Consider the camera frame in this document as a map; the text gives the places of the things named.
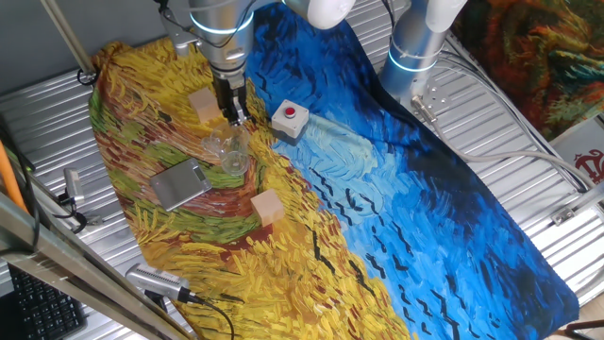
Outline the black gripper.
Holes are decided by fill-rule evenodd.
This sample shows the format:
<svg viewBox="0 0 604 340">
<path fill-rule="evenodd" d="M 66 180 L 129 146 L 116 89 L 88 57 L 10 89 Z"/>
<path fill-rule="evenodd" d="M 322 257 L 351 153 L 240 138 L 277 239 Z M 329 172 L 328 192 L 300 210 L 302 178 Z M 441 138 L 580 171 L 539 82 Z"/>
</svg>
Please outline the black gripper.
<svg viewBox="0 0 604 340">
<path fill-rule="evenodd" d="M 250 119 L 246 106 L 246 77 L 244 69 L 212 69 L 218 106 L 231 126 L 241 126 Z"/>
</svg>

